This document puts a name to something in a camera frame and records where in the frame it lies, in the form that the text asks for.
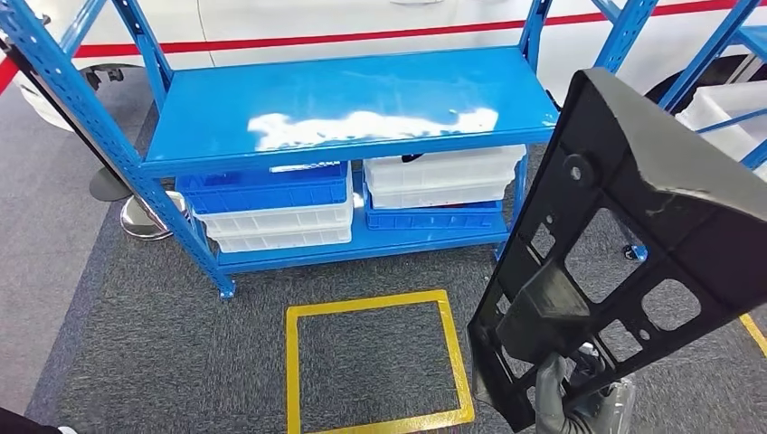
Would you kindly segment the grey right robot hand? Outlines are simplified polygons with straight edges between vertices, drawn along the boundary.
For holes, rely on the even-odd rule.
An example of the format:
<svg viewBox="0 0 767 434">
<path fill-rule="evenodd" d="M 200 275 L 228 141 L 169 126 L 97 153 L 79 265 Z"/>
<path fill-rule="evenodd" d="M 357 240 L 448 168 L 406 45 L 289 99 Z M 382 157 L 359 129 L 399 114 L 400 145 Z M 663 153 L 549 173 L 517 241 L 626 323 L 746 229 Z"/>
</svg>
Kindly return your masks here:
<svg viewBox="0 0 767 434">
<path fill-rule="evenodd" d="M 630 428 L 637 388 L 632 378 L 617 382 L 578 400 L 567 411 L 562 381 L 565 359 L 550 354 L 538 367 L 535 383 L 535 431 L 537 433 L 626 433 Z"/>
</svg>

